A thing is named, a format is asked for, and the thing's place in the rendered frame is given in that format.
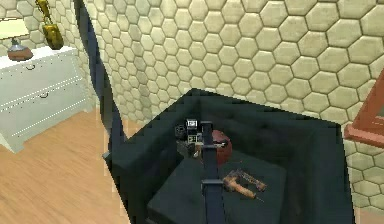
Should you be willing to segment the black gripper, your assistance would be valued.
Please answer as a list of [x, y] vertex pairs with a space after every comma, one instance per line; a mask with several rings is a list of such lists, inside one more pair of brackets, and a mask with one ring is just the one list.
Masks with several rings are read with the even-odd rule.
[[177, 151], [185, 158], [198, 158], [201, 154], [202, 133], [197, 123], [179, 124], [175, 127]]

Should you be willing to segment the dark red basketball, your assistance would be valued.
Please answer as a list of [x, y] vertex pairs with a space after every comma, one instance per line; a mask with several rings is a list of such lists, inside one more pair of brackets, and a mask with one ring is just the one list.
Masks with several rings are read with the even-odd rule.
[[218, 147], [217, 148], [217, 164], [222, 165], [226, 163], [230, 156], [232, 155], [232, 143], [228, 136], [226, 136], [222, 131], [214, 130], [212, 132], [213, 141], [215, 143], [225, 143], [224, 147]]

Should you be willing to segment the brown hand drill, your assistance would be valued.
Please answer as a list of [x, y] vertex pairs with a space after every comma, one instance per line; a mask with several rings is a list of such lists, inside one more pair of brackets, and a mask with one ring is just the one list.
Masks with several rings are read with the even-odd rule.
[[259, 192], [264, 192], [267, 188], [267, 184], [254, 178], [253, 176], [246, 173], [242, 169], [232, 170], [222, 179], [224, 188], [229, 192], [236, 191], [250, 199], [259, 200], [259, 197], [255, 192], [251, 191], [246, 187], [243, 187], [238, 182], [239, 179], [244, 179], [248, 183], [253, 184]]

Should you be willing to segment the dark blue tall panel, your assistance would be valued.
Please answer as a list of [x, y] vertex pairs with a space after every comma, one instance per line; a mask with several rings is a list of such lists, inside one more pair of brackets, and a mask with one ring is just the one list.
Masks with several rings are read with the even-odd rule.
[[74, 0], [74, 9], [80, 37], [89, 58], [92, 86], [100, 103], [101, 121], [108, 134], [108, 148], [103, 154], [106, 159], [111, 157], [113, 150], [125, 140], [123, 123], [113, 99], [111, 83], [101, 60], [96, 32], [84, 0]]

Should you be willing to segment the white chest of drawers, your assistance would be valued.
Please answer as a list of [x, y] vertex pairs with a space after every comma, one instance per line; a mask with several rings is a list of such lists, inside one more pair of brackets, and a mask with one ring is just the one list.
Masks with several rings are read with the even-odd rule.
[[0, 57], [0, 145], [17, 153], [28, 139], [92, 110], [75, 52], [41, 47], [27, 61]]

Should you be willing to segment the yellow statuette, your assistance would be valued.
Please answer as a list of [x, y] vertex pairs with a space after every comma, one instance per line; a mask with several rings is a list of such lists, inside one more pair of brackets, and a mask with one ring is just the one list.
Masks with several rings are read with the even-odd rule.
[[54, 24], [51, 19], [48, 0], [35, 0], [35, 4], [42, 13], [42, 29], [48, 46], [52, 50], [60, 50], [64, 46], [64, 41], [58, 25]]

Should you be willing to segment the table lamp with brown base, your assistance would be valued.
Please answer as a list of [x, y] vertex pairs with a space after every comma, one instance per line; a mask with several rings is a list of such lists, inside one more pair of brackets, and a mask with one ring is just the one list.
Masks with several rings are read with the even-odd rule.
[[8, 58], [11, 61], [26, 61], [33, 57], [32, 51], [18, 42], [19, 37], [28, 35], [29, 31], [22, 18], [0, 19], [0, 40], [11, 40], [11, 46], [7, 50]]

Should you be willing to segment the red-brown wooden frame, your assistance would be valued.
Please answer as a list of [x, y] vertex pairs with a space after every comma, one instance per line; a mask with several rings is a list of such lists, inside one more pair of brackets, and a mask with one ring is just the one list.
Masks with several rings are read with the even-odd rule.
[[384, 69], [377, 78], [357, 116], [344, 128], [344, 138], [384, 149]]

